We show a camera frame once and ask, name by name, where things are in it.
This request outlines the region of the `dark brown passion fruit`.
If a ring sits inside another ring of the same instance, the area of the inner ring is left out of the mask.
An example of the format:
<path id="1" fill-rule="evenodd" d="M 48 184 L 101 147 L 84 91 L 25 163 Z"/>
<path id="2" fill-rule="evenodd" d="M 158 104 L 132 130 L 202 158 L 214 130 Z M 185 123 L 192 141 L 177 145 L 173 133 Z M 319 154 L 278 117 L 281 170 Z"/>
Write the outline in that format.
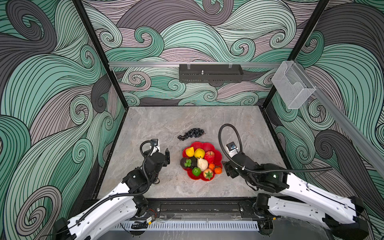
<path id="1" fill-rule="evenodd" d="M 191 159 L 188 159 L 188 158 L 182 158 L 180 160 L 180 165 L 183 169 L 190 169 L 191 166 L 192 166 L 192 160 Z"/>

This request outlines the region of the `red apple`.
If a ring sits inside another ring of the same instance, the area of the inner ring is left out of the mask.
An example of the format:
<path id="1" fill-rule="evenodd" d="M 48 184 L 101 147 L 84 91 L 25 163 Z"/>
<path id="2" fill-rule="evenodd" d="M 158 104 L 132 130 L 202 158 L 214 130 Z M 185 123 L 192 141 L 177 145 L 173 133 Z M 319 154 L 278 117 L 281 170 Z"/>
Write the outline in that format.
<path id="1" fill-rule="evenodd" d="M 204 159 L 208 162 L 208 164 L 213 164 L 215 161 L 215 152 L 214 151 L 207 151 L 205 153 Z"/>

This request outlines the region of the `large yellow lemon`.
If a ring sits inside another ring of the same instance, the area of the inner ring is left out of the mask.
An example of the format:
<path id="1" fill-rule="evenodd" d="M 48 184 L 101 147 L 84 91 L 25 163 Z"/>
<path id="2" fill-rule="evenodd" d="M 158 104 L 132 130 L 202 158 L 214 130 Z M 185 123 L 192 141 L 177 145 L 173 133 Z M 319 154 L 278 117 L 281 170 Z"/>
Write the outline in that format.
<path id="1" fill-rule="evenodd" d="M 203 149 L 196 149 L 194 152 L 194 157 L 197 159 L 203 159 L 205 157 L 205 151 Z"/>

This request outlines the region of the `green lime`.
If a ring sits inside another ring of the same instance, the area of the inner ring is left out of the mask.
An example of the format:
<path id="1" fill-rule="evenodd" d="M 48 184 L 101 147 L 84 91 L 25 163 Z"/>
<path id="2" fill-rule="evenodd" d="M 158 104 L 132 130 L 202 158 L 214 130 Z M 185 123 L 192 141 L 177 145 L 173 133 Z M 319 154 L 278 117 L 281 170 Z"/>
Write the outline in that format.
<path id="1" fill-rule="evenodd" d="M 202 171 L 200 168 L 198 167 L 194 167 L 192 169 L 192 174 L 195 176 L 195 177 L 199 177 L 201 175 Z"/>

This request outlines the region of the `beige garlic bulb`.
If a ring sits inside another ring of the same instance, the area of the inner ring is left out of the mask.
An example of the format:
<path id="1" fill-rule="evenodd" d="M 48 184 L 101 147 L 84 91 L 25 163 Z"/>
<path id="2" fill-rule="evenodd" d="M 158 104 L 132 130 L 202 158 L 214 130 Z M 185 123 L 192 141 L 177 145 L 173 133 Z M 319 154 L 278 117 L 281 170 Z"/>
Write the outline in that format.
<path id="1" fill-rule="evenodd" d="M 205 159 L 198 159 L 198 166 L 197 167 L 200 168 L 202 172 L 204 170 L 206 170 L 208 168 L 208 166 L 209 166 L 209 164 Z"/>

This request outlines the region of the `dark purple grape bunch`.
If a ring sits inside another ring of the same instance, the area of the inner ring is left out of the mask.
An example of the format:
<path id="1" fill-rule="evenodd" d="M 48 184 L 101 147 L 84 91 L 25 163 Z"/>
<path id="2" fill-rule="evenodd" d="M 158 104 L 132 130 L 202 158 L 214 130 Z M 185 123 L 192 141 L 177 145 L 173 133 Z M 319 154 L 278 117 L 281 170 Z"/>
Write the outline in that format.
<path id="1" fill-rule="evenodd" d="M 203 129 L 193 128 L 187 131 L 184 135 L 177 136 L 177 139 L 179 139 L 180 141 L 185 141 L 189 138 L 199 138 L 204 134 L 205 134 L 205 131 Z"/>

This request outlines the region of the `red flower-shaped fruit bowl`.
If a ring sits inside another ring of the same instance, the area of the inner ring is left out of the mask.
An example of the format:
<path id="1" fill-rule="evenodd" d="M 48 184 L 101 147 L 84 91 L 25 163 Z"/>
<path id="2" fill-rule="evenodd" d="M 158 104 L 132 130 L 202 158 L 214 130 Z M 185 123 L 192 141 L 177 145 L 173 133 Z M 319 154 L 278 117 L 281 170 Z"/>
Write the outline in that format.
<path id="1" fill-rule="evenodd" d="M 182 152 L 180 166 L 192 180 L 209 182 L 224 168 L 222 154 L 211 143 L 194 142 Z"/>

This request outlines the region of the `small wrinkled yellow fruit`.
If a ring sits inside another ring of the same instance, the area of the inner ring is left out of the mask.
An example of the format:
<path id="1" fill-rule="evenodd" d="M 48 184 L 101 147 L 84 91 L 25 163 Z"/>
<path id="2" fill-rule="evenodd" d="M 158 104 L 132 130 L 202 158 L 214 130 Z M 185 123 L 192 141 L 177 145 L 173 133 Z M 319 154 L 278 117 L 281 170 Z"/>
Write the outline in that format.
<path id="1" fill-rule="evenodd" d="M 190 147 L 188 149 L 185 150 L 185 153 L 186 153 L 186 156 L 191 158 L 195 155 L 195 149 L 194 147 Z"/>

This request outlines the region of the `dark avocado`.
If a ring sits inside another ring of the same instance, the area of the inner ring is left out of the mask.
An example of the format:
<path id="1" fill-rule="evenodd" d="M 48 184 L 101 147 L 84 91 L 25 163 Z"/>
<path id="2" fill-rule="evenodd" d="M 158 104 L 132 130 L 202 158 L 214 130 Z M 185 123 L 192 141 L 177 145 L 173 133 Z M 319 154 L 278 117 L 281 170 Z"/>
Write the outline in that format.
<path id="1" fill-rule="evenodd" d="M 190 168 L 191 168 L 191 169 L 196 168 L 196 167 L 198 166 L 198 159 L 195 158 L 195 157 L 191 157 L 190 160 L 191 160 L 191 166 L 190 166 Z"/>

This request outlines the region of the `small peach fruit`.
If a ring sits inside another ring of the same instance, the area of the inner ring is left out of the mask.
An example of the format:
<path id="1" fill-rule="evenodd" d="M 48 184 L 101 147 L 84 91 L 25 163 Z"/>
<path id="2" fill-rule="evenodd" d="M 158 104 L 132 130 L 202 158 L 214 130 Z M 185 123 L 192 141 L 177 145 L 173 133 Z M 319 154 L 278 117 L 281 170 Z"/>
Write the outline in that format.
<path id="1" fill-rule="evenodd" d="M 203 171 L 203 176 L 207 181 L 210 181 L 214 177 L 214 172 L 210 168 L 207 168 Z"/>

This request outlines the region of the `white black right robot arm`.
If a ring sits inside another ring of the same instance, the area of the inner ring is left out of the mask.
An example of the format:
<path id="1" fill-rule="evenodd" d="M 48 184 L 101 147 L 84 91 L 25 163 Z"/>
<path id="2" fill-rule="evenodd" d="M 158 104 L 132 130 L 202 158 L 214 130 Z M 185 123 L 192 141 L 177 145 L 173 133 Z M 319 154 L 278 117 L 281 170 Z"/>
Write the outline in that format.
<path id="1" fill-rule="evenodd" d="M 318 224 L 343 240 L 363 240 L 369 235 L 369 224 L 361 218 L 362 199 L 327 192 L 300 179 L 294 171 L 274 164 L 259 165 L 237 150 L 229 151 L 226 156 L 228 176 L 240 176 L 252 190 L 264 191 L 254 203 L 257 215 Z"/>

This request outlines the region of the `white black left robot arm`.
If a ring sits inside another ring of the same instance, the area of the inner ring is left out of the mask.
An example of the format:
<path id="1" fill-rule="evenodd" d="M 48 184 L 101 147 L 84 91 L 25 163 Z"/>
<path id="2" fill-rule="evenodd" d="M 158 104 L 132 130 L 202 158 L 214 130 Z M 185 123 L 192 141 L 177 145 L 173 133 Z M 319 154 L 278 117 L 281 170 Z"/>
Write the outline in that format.
<path id="1" fill-rule="evenodd" d="M 53 240 L 97 240 L 125 220 L 143 217 L 148 209 L 144 193 L 170 164 L 170 152 L 148 150 L 142 167 L 129 172 L 107 196 L 82 213 L 54 223 Z"/>

